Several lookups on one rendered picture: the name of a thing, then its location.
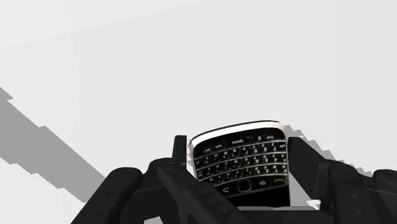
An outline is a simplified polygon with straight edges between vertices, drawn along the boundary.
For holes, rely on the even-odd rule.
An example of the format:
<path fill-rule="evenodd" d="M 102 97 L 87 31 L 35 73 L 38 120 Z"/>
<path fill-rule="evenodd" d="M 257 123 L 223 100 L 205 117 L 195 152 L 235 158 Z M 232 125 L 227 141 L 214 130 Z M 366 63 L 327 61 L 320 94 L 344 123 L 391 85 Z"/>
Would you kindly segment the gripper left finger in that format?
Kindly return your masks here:
<path fill-rule="evenodd" d="M 146 172 L 111 171 L 71 224 L 252 224 L 228 199 L 186 169 L 187 137 L 176 136 L 172 156 L 152 161 Z"/>

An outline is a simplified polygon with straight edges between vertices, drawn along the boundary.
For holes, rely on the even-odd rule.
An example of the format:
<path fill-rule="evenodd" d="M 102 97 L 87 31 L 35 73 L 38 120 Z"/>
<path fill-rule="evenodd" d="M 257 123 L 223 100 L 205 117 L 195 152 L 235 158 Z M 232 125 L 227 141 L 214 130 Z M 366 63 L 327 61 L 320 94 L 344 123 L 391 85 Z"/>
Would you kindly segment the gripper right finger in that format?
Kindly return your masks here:
<path fill-rule="evenodd" d="M 299 137 L 290 137 L 287 149 L 290 173 L 335 224 L 397 224 L 397 171 L 379 169 L 365 176 L 324 158 Z"/>

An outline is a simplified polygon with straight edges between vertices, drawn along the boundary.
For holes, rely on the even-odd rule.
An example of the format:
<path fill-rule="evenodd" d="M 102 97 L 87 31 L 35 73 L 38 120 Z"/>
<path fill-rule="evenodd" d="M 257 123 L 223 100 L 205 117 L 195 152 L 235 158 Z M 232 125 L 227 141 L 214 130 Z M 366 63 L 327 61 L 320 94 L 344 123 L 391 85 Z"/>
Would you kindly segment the black keypad phone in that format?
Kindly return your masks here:
<path fill-rule="evenodd" d="M 288 138 L 273 120 L 209 130 L 188 142 L 195 177 L 211 184 L 237 207 L 291 204 Z"/>

